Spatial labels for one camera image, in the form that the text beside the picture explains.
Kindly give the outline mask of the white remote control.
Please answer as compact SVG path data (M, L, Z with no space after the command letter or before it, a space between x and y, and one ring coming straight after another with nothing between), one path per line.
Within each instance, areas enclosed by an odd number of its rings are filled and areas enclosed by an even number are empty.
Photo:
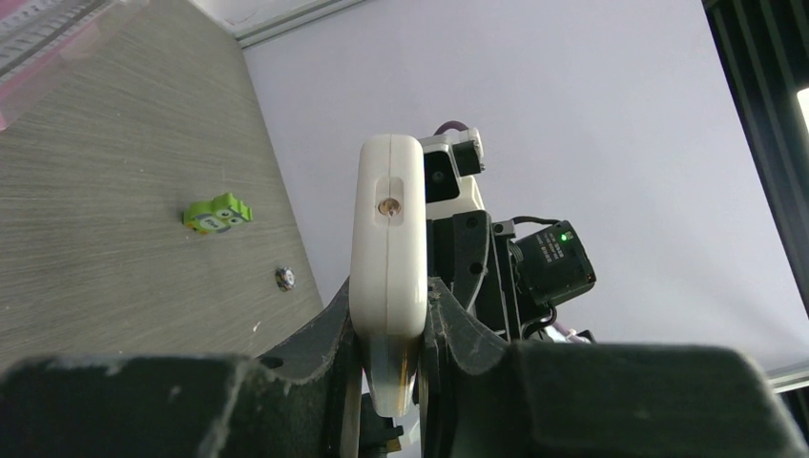
M349 311L376 412L409 411L425 330L424 153L410 135L362 146L353 219Z

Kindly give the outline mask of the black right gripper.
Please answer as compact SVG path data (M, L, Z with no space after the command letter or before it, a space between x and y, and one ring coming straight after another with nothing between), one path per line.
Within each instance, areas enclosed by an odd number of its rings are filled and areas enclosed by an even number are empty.
M505 238L485 210L426 222L427 273L462 309L508 342L520 338L514 277Z

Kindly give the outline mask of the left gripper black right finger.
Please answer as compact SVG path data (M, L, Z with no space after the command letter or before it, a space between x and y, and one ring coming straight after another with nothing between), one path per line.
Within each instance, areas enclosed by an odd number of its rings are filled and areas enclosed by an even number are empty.
M507 342L428 283L425 457L804 457L761 370L728 348Z

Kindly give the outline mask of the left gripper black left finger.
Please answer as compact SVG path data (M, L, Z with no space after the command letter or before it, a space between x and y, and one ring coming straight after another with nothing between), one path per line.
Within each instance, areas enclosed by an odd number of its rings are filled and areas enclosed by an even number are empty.
M342 287L258 357L52 354L1 377L5 457L355 457L361 365Z

